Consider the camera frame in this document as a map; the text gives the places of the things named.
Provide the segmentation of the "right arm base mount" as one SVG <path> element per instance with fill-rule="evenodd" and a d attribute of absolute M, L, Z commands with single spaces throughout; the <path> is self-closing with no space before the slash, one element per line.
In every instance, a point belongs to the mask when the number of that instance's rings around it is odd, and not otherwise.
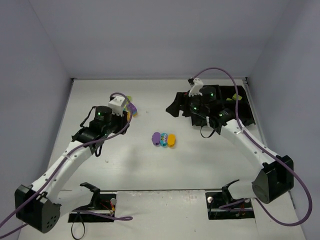
<path fill-rule="evenodd" d="M 239 179 L 224 185 L 219 191 L 206 191 L 206 208 L 209 220 L 242 220 L 254 219 L 255 213 L 250 199 L 235 199 L 229 187 Z"/>

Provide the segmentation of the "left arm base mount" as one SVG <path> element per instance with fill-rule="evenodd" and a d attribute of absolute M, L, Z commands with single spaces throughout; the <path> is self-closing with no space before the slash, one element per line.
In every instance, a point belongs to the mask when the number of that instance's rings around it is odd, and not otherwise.
<path fill-rule="evenodd" d="M 88 211 L 104 216 L 115 216 L 115 203 L 113 201 L 117 200 L 116 193 L 108 193 L 101 191 L 98 187 L 88 183 L 83 182 L 80 184 L 82 188 L 86 188 L 92 194 L 90 202 L 87 205 L 78 207 L 78 210 Z M 94 214 L 84 213 L 84 212 L 71 212 L 68 216 L 68 223 L 113 223 L 114 220 L 110 218 L 105 218 L 97 216 Z"/>

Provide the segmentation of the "orange oval lego block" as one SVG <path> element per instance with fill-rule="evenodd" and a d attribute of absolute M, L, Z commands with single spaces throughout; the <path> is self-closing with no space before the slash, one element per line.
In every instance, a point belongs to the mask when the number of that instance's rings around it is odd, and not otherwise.
<path fill-rule="evenodd" d="M 169 148 L 172 148 L 175 146 L 175 143 L 176 143 L 176 136 L 174 134 L 169 134 L 168 137 L 167 137 L 167 146 Z"/>

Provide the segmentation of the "teal oval face lego block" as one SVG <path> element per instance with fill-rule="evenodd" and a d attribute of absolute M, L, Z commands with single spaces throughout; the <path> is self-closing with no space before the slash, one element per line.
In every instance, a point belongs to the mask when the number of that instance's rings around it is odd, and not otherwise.
<path fill-rule="evenodd" d="M 162 147 L 167 146 L 167 144 L 168 144 L 168 134 L 167 133 L 162 133 L 160 135 L 160 142 L 159 143 Z"/>

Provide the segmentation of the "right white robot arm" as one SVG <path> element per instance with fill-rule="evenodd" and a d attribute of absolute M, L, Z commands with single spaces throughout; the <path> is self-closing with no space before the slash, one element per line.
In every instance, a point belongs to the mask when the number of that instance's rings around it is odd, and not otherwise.
<path fill-rule="evenodd" d="M 230 86 L 219 85 L 205 85 L 198 93 L 193 89 L 177 92 L 166 112 L 175 118 L 179 115 L 190 117 L 193 126 L 211 127 L 251 164 L 253 179 L 236 179 L 222 187 L 228 201 L 257 198 L 269 204 L 294 187 L 294 163 L 289 156 L 279 156 L 263 146 L 247 130 L 247 126 L 255 123 L 247 99 L 240 100 L 239 106 L 244 113 L 236 119 L 236 101 L 228 99 L 235 94 Z"/>

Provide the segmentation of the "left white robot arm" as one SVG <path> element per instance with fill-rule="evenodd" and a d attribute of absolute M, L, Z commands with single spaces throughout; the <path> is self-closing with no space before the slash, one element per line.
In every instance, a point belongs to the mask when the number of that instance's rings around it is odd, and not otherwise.
<path fill-rule="evenodd" d="M 16 217 L 45 234 L 59 218 L 76 209 L 95 209 L 101 200 L 100 189 L 88 182 L 78 188 L 62 192 L 63 186 L 76 170 L 91 156 L 98 157 L 104 142 L 129 127 L 128 113 L 120 108 L 94 106 L 94 118 L 87 127 L 71 137 L 67 149 L 56 162 L 36 181 L 20 185 L 14 193 Z"/>

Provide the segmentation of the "purple oval lego block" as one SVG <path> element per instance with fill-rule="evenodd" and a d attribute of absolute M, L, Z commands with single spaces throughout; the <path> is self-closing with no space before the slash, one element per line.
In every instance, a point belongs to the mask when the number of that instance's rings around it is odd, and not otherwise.
<path fill-rule="evenodd" d="M 151 138 L 153 145 L 158 146 L 160 144 L 160 140 L 161 140 L 161 133 L 157 131 L 154 132 Z"/>

